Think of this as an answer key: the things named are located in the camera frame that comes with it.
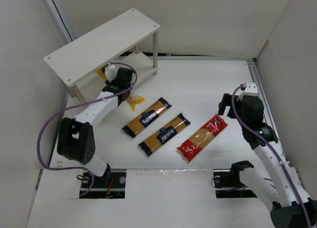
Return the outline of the yellow spaghetti bag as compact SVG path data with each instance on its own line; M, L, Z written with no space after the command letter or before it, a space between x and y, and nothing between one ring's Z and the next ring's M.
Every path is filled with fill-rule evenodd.
M106 81L104 68L96 70L95 73ZM136 105L141 104L145 99L138 94L131 92L126 101L131 106L132 111L135 111Z

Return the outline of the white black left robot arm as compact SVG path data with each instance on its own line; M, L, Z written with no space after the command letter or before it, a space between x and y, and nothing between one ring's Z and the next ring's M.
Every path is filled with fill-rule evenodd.
M129 97L133 76L134 70L120 67L115 78L98 95L98 102L90 104L73 118L63 118L60 123L57 153L80 163L104 185L109 183L111 171L109 164L96 153L94 127Z

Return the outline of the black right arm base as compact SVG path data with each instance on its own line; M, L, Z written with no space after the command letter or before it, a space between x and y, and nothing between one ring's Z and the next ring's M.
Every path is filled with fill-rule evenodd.
M213 169L211 185L216 198L256 198L257 196L244 184L236 182L229 169Z

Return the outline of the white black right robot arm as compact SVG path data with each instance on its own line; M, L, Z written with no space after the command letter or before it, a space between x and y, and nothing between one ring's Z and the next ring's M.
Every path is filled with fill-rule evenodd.
M271 182L266 181L249 161L233 163L232 180L246 185L266 206L276 228L311 228L317 223L317 202L303 189L295 168L283 155L278 137L264 122L264 105L257 96L225 93L218 105L223 115L237 119L245 141L263 163Z

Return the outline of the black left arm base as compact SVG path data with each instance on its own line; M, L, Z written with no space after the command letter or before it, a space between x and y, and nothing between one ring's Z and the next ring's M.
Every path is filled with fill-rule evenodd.
M81 182L79 198L81 199L124 199L126 185L126 170L111 170L110 178L103 182L100 178L95 177L92 188L91 175L84 173L78 175L77 179Z

